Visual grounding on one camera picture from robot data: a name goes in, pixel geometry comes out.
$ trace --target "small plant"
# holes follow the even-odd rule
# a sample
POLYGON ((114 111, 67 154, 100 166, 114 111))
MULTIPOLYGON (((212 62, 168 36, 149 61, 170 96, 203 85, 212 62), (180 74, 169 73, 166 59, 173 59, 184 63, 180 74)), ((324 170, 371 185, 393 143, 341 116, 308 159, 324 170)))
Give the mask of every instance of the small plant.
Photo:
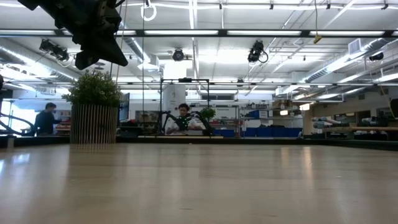
POLYGON ((216 116, 216 111, 211 108, 203 108, 200 111, 200 114, 203 119, 210 120, 211 118, 214 118, 214 116, 216 116))
POLYGON ((122 93, 118 85, 112 80, 109 72, 89 72, 74 80, 69 94, 62 95, 63 99, 73 105, 98 105, 118 107, 122 93))

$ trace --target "white column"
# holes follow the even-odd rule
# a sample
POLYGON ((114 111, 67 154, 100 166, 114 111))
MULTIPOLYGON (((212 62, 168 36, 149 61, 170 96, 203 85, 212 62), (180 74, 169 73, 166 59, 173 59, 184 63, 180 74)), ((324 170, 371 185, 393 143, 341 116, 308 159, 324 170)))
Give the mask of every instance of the white column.
MULTIPOLYGON (((164 79, 178 79, 187 77, 187 68, 183 63, 171 62, 164 67, 164 79)), ((185 85, 168 85, 165 83, 163 90, 163 110, 171 111, 178 116, 178 106, 185 103, 185 85)))

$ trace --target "person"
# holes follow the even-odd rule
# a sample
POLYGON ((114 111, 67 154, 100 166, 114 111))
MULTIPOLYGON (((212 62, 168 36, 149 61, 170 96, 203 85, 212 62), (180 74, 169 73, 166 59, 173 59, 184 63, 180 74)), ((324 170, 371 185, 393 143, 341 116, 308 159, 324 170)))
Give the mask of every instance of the person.
POLYGON ((47 103, 45 109, 36 116, 35 127, 38 136, 50 135, 53 133, 53 124, 59 124, 61 121, 54 119, 52 114, 57 106, 53 103, 47 103))
MULTIPOLYGON (((186 103, 178 106, 180 116, 184 117, 189 112, 189 106, 186 103)), ((203 130, 202 126, 198 124, 195 119, 191 119, 188 123, 188 130, 203 130)), ((168 135, 186 135, 187 131, 180 131, 180 127, 174 122, 171 126, 166 129, 168 135)))

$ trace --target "blue bin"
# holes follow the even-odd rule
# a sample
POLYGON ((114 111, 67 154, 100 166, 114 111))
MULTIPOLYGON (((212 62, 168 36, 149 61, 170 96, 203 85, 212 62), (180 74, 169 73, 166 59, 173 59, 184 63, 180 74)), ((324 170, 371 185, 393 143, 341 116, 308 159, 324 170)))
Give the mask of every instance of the blue bin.
POLYGON ((297 138, 301 131, 302 131, 302 128, 290 128, 289 137, 297 138))
POLYGON ((260 118, 260 111, 259 110, 255 110, 255 111, 251 111, 249 112, 249 116, 252 118, 260 118))
POLYGON ((219 136, 219 135, 221 135, 221 130, 213 130, 213 134, 215 136, 219 136))
POLYGON ((241 132, 242 137, 256 137, 257 128, 246 128, 246 131, 241 132))
POLYGON ((272 128, 257 128, 257 137, 272 137, 272 128))
POLYGON ((288 128, 272 128, 272 137, 281 138, 288 137, 289 129, 288 128))
POLYGON ((235 131, 233 129, 220 130, 220 133, 222 136, 227 137, 227 138, 235 137, 235 131))

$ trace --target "white shirt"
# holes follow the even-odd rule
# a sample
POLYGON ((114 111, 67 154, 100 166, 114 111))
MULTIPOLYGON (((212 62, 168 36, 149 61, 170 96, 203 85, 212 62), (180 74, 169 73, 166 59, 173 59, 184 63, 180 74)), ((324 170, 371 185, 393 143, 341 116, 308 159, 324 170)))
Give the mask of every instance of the white shirt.
MULTIPOLYGON (((195 121, 195 119, 191 119, 188 122, 188 130, 189 129, 195 129, 195 127, 199 126, 199 124, 195 121)), ((169 129, 180 129, 180 127, 173 121, 167 128, 166 128, 166 132, 169 129)), ((188 134, 188 130, 186 131, 175 131, 169 135, 187 135, 188 134)))

